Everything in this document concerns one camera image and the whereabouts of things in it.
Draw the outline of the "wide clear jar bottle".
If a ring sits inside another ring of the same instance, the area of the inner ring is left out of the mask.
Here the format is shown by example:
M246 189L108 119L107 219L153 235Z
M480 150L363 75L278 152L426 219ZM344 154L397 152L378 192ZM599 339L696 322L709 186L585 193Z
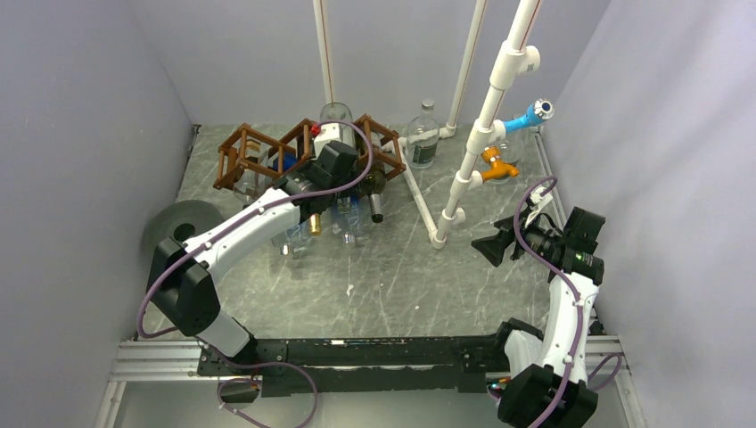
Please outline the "wide clear jar bottle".
M507 120L496 120L494 123L494 140L493 143L498 147L501 160L514 167L517 173L504 174L501 177L494 178L494 183L513 181L519 177L522 167L520 163L524 156L525 132L522 130L520 123L521 116L513 117Z

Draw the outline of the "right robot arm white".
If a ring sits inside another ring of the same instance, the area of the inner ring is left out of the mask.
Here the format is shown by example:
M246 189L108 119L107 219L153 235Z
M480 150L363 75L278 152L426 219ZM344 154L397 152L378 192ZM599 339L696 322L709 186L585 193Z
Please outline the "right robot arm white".
M495 235L472 241L495 267L512 247L512 259L532 251L553 268L546 329L512 318L491 346L495 365L511 374L506 386L489 388L497 396L501 422L512 427L581 427L595 413L598 395L588 388L585 347L588 319L604 276L604 261L594 254L604 222L603 216L576 207L563 231L509 217L495 223Z

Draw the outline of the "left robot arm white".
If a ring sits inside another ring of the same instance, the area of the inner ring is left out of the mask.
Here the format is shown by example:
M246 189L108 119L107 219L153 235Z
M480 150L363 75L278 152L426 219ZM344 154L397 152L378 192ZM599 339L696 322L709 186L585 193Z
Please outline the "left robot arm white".
M315 158L277 179L252 205L210 231L185 241L160 241L144 301L157 307L181 334L211 345L230 372L249 372L259 360L258 341L222 309L218 282L261 244L327 210L357 182L358 157L355 148L330 142Z

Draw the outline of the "tall clear wine bottle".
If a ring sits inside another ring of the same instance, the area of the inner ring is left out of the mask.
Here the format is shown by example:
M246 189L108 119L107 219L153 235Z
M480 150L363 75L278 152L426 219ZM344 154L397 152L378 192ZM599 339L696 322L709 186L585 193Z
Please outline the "tall clear wine bottle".
M343 132L343 143L355 148L354 130L346 122L353 121L351 110L344 103L328 103L320 111L319 124L340 123Z

